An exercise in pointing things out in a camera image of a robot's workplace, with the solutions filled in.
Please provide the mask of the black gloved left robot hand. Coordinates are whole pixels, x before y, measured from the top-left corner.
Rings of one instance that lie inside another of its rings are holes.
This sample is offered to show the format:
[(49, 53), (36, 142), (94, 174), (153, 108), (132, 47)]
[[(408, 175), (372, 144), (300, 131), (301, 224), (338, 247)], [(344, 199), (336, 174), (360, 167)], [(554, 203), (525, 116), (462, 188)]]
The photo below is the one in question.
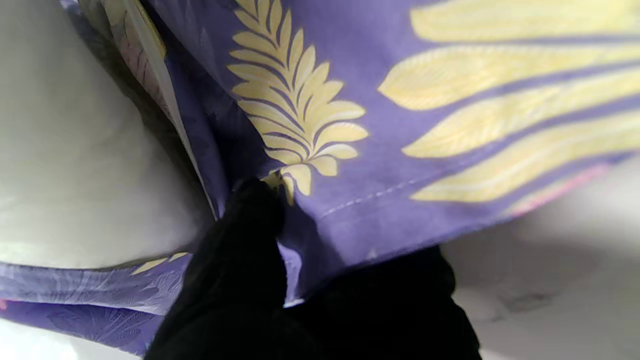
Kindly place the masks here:
[(480, 360), (438, 246), (352, 269), (285, 307), (281, 199), (248, 178), (199, 245), (146, 360)]

